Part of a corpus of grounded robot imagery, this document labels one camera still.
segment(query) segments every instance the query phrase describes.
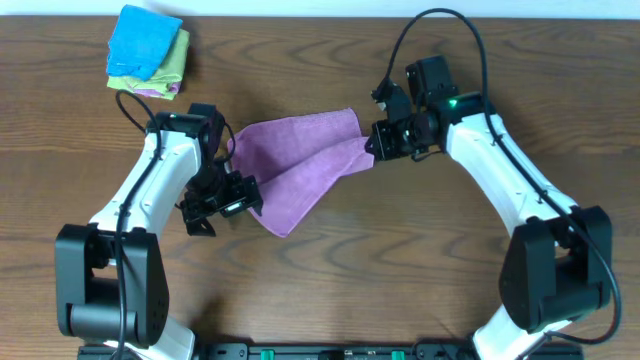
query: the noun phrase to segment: purple towel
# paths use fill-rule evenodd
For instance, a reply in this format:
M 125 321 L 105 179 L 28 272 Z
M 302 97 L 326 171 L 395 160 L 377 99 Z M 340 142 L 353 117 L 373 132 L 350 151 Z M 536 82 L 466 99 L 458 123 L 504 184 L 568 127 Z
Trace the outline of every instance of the purple towel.
M 373 166 L 366 142 L 351 109 L 288 117 L 236 134 L 232 164 L 258 181 L 264 206 L 262 216 L 251 210 L 253 216 L 286 237 L 339 177 Z

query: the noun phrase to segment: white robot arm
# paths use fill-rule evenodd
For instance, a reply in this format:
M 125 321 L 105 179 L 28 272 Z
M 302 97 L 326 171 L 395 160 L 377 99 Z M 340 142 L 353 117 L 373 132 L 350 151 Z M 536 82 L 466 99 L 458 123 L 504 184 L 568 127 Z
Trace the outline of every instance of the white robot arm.
M 504 305 L 475 332 L 473 345 L 481 360 L 525 358 L 548 334 L 608 304 L 615 283 L 602 266 L 610 270 L 609 218 L 599 207 L 580 209 L 554 187 L 479 93 L 459 95 L 443 57 L 419 60 L 406 74 L 411 100 L 388 77 L 372 92 L 387 119 L 373 125 L 366 150 L 379 161 L 411 156 L 418 162 L 438 146 L 473 177 L 512 238 L 499 282 Z M 556 245 L 569 255 L 556 259 Z

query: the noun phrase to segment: wire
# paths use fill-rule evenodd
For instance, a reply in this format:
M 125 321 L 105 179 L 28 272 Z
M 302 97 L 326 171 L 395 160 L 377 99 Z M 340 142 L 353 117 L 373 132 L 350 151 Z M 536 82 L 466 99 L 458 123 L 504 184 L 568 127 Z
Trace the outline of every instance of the wire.
M 149 162 L 147 167 L 144 169 L 144 171 L 142 172 L 138 180 L 136 180 L 136 182 L 133 184 L 133 186 L 131 187 L 131 190 L 129 190 L 129 193 L 127 194 L 127 197 L 124 199 L 122 204 L 120 204 L 118 221 L 116 223 L 116 233 L 114 236 L 114 240 L 115 240 L 115 248 L 116 248 L 115 249 L 116 250 L 115 251 L 116 269 L 118 273 L 118 291 L 119 291 L 119 297 L 120 297 L 120 329 L 119 329 L 119 335 L 118 335 L 118 347 L 116 348 L 116 351 L 113 353 L 113 355 L 111 355 L 111 358 L 115 360 L 122 359 L 122 355 L 124 352 L 125 338 L 126 338 L 126 330 L 127 330 L 127 295 L 126 295 L 126 287 L 125 287 L 125 279 L 124 279 L 124 264 L 123 264 L 123 249 L 122 249 L 122 231 L 124 228 L 124 222 L 129 213 L 129 208 L 131 207 L 133 198 L 135 197 L 136 193 L 144 183 L 145 179 L 149 176 L 149 173 L 151 173 L 151 170 L 153 169 L 154 165 L 160 159 L 160 154 L 162 152 L 162 135 L 160 134 L 160 128 L 158 127 L 156 117 L 153 115 L 149 107 L 139 97 L 135 96 L 134 94 L 126 90 L 118 90 L 116 92 L 116 103 L 118 104 L 118 107 L 120 108 L 122 113 L 129 119 L 129 121 L 131 121 L 131 123 L 133 123 L 138 129 L 141 129 L 143 132 L 145 132 L 144 128 L 142 128 L 142 126 L 137 121 L 135 121 L 131 117 L 131 115 L 129 115 L 129 113 L 125 110 L 125 108 L 122 106 L 120 96 L 122 96 L 123 94 L 131 97 L 136 102 L 138 102 L 138 104 L 140 104 L 140 106 L 142 106 L 142 108 L 147 112 L 147 115 L 149 115 L 149 118 L 151 119 L 151 122 L 153 123 L 155 132 L 156 132 L 156 149 L 153 152 L 153 157 L 151 158 L 151 161 Z
M 236 153 L 236 137 L 233 134 L 233 130 L 231 130 L 231 126 L 229 125 L 229 123 L 227 123 L 227 121 L 224 119 L 224 116 L 222 116 L 222 114 L 219 114 L 220 117 L 222 118 L 222 122 L 224 124 L 224 127 L 227 128 L 227 131 L 229 131 L 229 137 L 231 138 L 231 151 L 229 151 L 229 154 L 227 156 L 224 156 L 222 158 L 216 159 L 216 162 L 220 162 L 220 163 L 226 163 L 227 161 L 231 160 L 231 158 L 233 157 L 233 155 Z
M 538 193 L 540 198 L 544 200 L 556 213 L 558 213 L 558 215 L 564 221 L 567 222 L 569 227 L 591 248 L 591 250 L 593 251 L 593 254 L 596 256 L 596 258 L 598 259 L 598 262 L 600 262 L 600 264 L 604 268 L 607 274 L 607 277 L 611 282 L 611 293 L 613 294 L 613 299 L 614 299 L 614 315 L 613 315 L 613 320 L 611 322 L 611 326 L 609 327 L 609 329 L 605 334 L 594 339 L 584 339 L 584 338 L 575 337 L 575 336 L 564 334 L 557 331 L 547 331 L 545 333 L 545 337 L 547 338 L 547 340 L 549 340 L 552 336 L 555 336 L 570 342 L 583 344 L 583 345 L 596 345 L 596 344 L 601 344 L 605 341 L 608 341 L 615 335 L 616 331 L 620 327 L 620 321 L 622 319 L 622 295 L 620 294 L 620 287 L 618 286 L 618 280 L 616 279 L 616 276 L 613 273 L 611 266 L 604 259 L 604 257 L 602 256 L 602 253 L 600 252 L 600 249 L 598 249 L 598 246 L 593 241 L 593 239 L 591 239 L 591 237 L 569 215 L 567 215 L 567 213 L 558 204 L 556 204 L 556 202 L 547 194 L 547 192 L 544 189 L 542 189 L 542 187 L 526 171 L 526 169 L 522 166 L 522 164 L 520 164 L 520 162 L 515 158 L 515 156 L 513 156 L 511 151 L 509 151 L 507 146 L 502 141 L 502 137 L 497 134 L 493 126 L 493 122 L 491 121 L 491 105 L 489 102 L 489 81 L 488 81 L 489 71 L 487 66 L 487 55 L 484 48 L 484 43 L 482 42 L 480 33 L 478 32 L 478 29 L 475 27 L 475 25 L 469 19 L 467 19 L 464 15 L 451 9 L 445 9 L 445 8 L 429 9 L 416 15 L 411 21 L 409 21 L 409 23 L 405 26 L 404 30 L 402 30 L 402 33 L 400 34 L 400 37 L 398 38 L 393 48 L 393 53 L 391 54 L 391 59 L 389 60 L 389 67 L 387 68 L 387 72 L 385 73 L 385 77 L 383 78 L 381 85 L 386 84 L 389 80 L 389 76 L 391 74 L 391 69 L 393 68 L 393 63 L 395 61 L 398 48 L 400 47 L 400 43 L 402 42 L 402 39 L 404 38 L 404 36 L 407 34 L 407 31 L 409 30 L 409 28 L 411 28 L 411 26 L 415 24 L 415 22 L 418 21 L 420 18 L 424 17 L 425 15 L 429 15 L 433 13 L 445 13 L 445 14 L 453 15 L 458 19 L 460 19 L 462 22 L 464 22 L 465 25 L 467 25 L 467 27 L 469 28 L 469 30 L 471 30 L 471 32 L 473 33 L 476 43 L 478 44 L 478 50 L 480 52 L 480 62 L 481 62 L 481 72 L 482 72 L 482 75 L 481 75 L 482 76 L 482 104 L 483 104 L 483 110 L 484 110 L 484 117 L 487 122 L 487 126 L 489 127 L 489 131 L 491 132 L 491 136 L 494 139 L 494 142 L 498 144 L 498 146 L 504 152 L 507 158 L 509 158 L 513 166 L 522 174 L 522 176 L 527 180 L 527 182 L 536 191 L 536 193 Z

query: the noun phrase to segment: table surface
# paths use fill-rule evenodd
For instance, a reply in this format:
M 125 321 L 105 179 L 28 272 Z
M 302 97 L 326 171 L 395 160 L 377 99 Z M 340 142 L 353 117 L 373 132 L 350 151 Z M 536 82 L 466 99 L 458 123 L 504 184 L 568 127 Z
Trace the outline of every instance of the table surface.
M 72 358 L 55 313 L 54 239 L 86 224 L 137 160 L 143 140 L 105 86 L 115 18 L 0 22 L 0 358 Z M 186 18 L 183 91 L 154 111 L 215 103 L 234 129 L 352 107 L 365 133 L 383 114 L 379 83 L 406 19 Z M 583 206 L 615 228 L 624 323 L 591 359 L 640 351 L 640 22 L 477 20 L 491 98 L 516 142 Z M 430 19 L 412 29 L 393 77 L 445 54 L 463 91 L 478 90 L 467 29 Z M 142 117 L 142 112 L 133 111 Z M 249 214 L 214 216 L 217 238 L 188 237 L 180 214 L 161 243 L 170 313 L 207 340 L 384 341 L 463 337 L 500 304 L 509 237 L 471 177 L 445 156 L 392 161 L 338 181 L 280 239 Z M 568 329 L 594 336 L 611 309 Z

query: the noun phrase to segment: black cable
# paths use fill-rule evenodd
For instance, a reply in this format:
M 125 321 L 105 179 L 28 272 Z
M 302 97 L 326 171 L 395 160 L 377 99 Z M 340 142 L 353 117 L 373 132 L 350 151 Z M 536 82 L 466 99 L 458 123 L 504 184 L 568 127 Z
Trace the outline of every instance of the black cable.
M 609 281 L 611 282 L 611 292 L 613 294 L 613 299 L 614 299 L 614 315 L 613 315 L 613 320 L 611 322 L 611 326 L 609 327 L 609 329 L 604 335 L 594 339 L 584 339 L 584 338 L 579 338 L 572 335 L 567 335 L 557 331 L 547 331 L 545 333 L 545 337 L 547 339 L 550 339 L 551 336 L 555 336 L 570 342 L 584 344 L 584 345 L 601 344 L 611 339 L 613 335 L 615 335 L 618 328 L 620 327 L 620 321 L 622 319 L 622 295 L 620 294 L 620 287 L 618 286 L 618 280 L 616 279 L 615 274 L 611 269 L 611 266 L 607 264 L 607 261 L 602 256 L 602 253 L 598 249 L 598 246 L 593 241 L 593 239 L 591 239 L 591 237 L 569 215 L 567 215 L 567 213 L 558 204 L 556 204 L 555 201 L 547 194 L 547 192 L 544 189 L 542 189 L 542 187 L 533 179 L 533 177 L 526 171 L 526 169 L 522 166 L 522 164 L 520 164 L 520 162 L 515 158 L 515 156 L 513 156 L 511 151 L 509 151 L 507 146 L 502 141 L 502 137 L 497 134 L 495 128 L 493 127 L 493 123 L 491 121 L 491 106 L 489 102 L 489 81 L 488 81 L 489 71 L 487 66 L 487 55 L 484 48 L 484 43 L 482 42 L 480 33 L 478 32 L 478 29 L 475 27 L 475 25 L 473 25 L 473 23 L 469 19 L 467 19 L 464 15 L 451 9 L 445 9 L 445 8 L 429 9 L 416 15 L 411 21 L 409 21 L 409 23 L 405 26 L 404 30 L 402 30 L 402 33 L 400 34 L 400 37 L 398 38 L 393 48 L 393 53 L 391 54 L 391 59 L 389 60 L 389 67 L 387 68 L 387 72 L 385 74 L 385 77 L 383 78 L 381 85 L 386 84 L 389 80 L 389 76 L 391 74 L 391 69 L 393 68 L 393 63 L 395 61 L 398 48 L 400 47 L 400 43 L 402 42 L 402 39 L 404 38 L 404 36 L 407 34 L 407 31 L 409 30 L 409 28 L 420 18 L 424 17 L 425 15 L 433 14 L 433 13 L 445 13 L 445 14 L 453 15 L 458 19 L 462 20 L 462 22 L 464 22 L 465 25 L 467 25 L 467 27 L 469 28 L 469 30 L 471 30 L 471 32 L 473 33 L 476 43 L 478 44 L 478 50 L 480 52 L 480 62 L 481 62 L 481 72 L 482 72 L 482 103 L 484 108 L 484 117 L 487 122 L 487 126 L 489 127 L 489 131 L 491 132 L 491 136 L 494 139 L 494 142 L 498 144 L 498 146 L 504 152 L 507 158 L 509 158 L 513 166 L 522 174 L 522 176 L 527 180 L 527 182 L 536 191 L 536 193 L 538 193 L 538 195 L 540 196 L 540 199 L 544 200 L 547 204 L 549 204 L 549 206 L 556 213 L 558 213 L 558 215 L 564 221 L 567 222 L 569 227 L 591 248 L 594 255 L 596 256 L 596 258 L 604 268 L 605 272 L 607 273 L 607 277 L 609 278 Z
M 120 108 L 122 113 L 129 119 L 129 121 L 131 121 L 131 123 L 133 123 L 138 129 L 141 129 L 143 132 L 145 131 L 144 128 L 142 128 L 142 126 L 137 121 L 135 121 L 131 117 L 131 115 L 129 115 L 129 113 L 125 110 L 125 108 L 122 106 L 122 102 L 120 101 L 120 96 L 122 94 L 125 94 L 131 97 L 132 99 L 134 99 L 135 101 L 137 101 L 138 104 L 140 104 L 140 106 L 142 106 L 142 108 L 149 115 L 149 118 L 151 119 L 151 122 L 155 127 L 156 149 L 153 152 L 153 157 L 151 158 L 151 161 L 149 162 L 147 167 L 144 169 L 144 171 L 142 172 L 138 180 L 136 180 L 136 182 L 133 184 L 133 186 L 131 187 L 131 190 L 129 190 L 129 193 L 127 194 L 127 197 L 124 199 L 122 204 L 120 204 L 120 210 L 119 210 L 120 212 L 118 213 L 118 221 L 116 223 L 116 233 L 114 236 L 114 240 L 115 240 L 115 250 L 116 250 L 116 253 L 115 253 L 116 269 L 118 273 L 118 291 L 119 291 L 119 298 L 120 298 L 120 330 L 118 335 L 118 347 L 116 348 L 116 351 L 111 356 L 112 359 L 116 359 L 116 360 L 122 359 L 122 355 L 124 352 L 126 330 L 127 330 L 127 295 L 126 295 L 126 287 L 125 287 L 125 280 L 124 280 L 122 230 L 124 227 L 124 222 L 129 213 L 129 208 L 131 207 L 131 203 L 133 202 L 133 198 L 135 197 L 136 193 L 144 183 L 147 176 L 149 176 L 149 174 L 151 173 L 153 166 L 160 159 L 160 154 L 162 152 L 162 135 L 160 134 L 160 128 L 158 127 L 158 123 L 156 122 L 156 117 L 153 115 L 149 107 L 139 97 L 135 96 L 134 94 L 126 90 L 118 90 L 116 92 L 116 103 L 118 104 L 118 107 Z
M 231 144 L 233 145 L 231 147 L 231 151 L 229 151 L 229 154 L 227 156 L 223 156 L 221 158 L 215 159 L 216 162 L 224 164 L 227 161 L 231 160 L 233 155 L 236 153 L 236 137 L 233 134 L 233 130 L 231 130 L 231 126 L 229 125 L 229 123 L 227 123 L 227 121 L 224 119 L 224 117 L 222 115 L 220 115 L 220 116 L 222 117 L 222 121 L 224 123 L 224 127 L 226 127 L 227 131 L 229 131 L 229 137 L 231 138 Z

